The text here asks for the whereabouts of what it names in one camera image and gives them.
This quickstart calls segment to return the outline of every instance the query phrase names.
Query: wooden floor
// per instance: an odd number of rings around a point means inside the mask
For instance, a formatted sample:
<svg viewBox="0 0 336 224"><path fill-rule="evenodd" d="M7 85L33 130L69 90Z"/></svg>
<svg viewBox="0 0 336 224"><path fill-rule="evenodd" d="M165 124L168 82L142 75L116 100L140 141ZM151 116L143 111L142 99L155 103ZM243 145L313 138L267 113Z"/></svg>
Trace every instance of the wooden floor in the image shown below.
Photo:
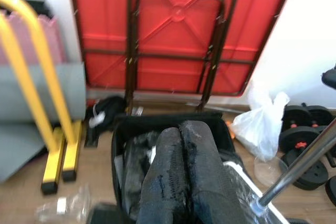
<svg viewBox="0 0 336 224"><path fill-rule="evenodd" d="M146 114L165 112L165 110L144 110ZM243 146L234 140L236 151L243 158L244 164L255 184L265 191L254 177L254 157ZM336 169L329 169L329 176L336 175ZM58 194L43 197L40 183L46 164L46 156L34 160L7 182L0 185L0 223L21 224L35 223L35 209L47 202L55 201L57 197L75 194L81 185L86 183L90 187L91 202L115 202L111 172L111 133L104 133L99 140L97 149L81 148L79 157L78 177L76 182L64 184L60 182ZM290 186L276 200L274 205L285 217L302 218L310 223L335 223L336 207L329 201L324 186L314 191L304 191Z"/></svg>

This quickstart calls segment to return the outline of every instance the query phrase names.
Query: black suitcase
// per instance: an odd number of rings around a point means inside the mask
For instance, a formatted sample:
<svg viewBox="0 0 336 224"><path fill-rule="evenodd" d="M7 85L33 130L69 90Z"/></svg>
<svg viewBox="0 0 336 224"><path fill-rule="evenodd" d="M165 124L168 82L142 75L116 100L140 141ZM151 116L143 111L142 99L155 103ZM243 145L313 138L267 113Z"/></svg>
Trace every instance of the black suitcase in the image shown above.
<svg viewBox="0 0 336 224"><path fill-rule="evenodd" d="M117 117L112 137L111 160L114 193L120 209L122 209L121 186L117 178L114 158L124 154L125 144L134 137L151 131L160 132L169 127L178 127L186 120L205 122L211 129L217 148L235 154L228 127L222 120L222 114L218 112Z"/></svg>

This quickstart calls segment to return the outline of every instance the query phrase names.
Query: silver pole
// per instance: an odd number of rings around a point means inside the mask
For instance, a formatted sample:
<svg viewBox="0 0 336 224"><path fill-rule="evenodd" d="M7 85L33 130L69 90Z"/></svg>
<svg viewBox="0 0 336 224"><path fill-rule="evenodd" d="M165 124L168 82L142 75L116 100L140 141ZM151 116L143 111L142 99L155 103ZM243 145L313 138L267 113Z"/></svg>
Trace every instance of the silver pole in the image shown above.
<svg viewBox="0 0 336 224"><path fill-rule="evenodd" d="M260 216L267 205L287 186L297 180L310 166L336 144L336 119L301 153L289 166L288 170L265 192L250 205L252 210Z"/></svg>

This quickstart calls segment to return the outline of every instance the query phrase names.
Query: black rubber foot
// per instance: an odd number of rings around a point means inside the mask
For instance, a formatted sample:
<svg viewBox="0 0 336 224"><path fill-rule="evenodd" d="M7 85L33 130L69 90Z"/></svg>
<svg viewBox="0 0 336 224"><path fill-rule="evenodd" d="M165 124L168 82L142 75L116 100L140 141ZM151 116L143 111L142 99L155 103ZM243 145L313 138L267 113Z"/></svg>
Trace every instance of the black rubber foot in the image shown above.
<svg viewBox="0 0 336 224"><path fill-rule="evenodd" d="M75 181L77 178L77 172L75 170L63 170L62 178L64 182Z"/></svg>
<svg viewBox="0 0 336 224"><path fill-rule="evenodd" d="M42 183L41 191L44 195L50 195L57 193L58 185L56 182Z"/></svg>

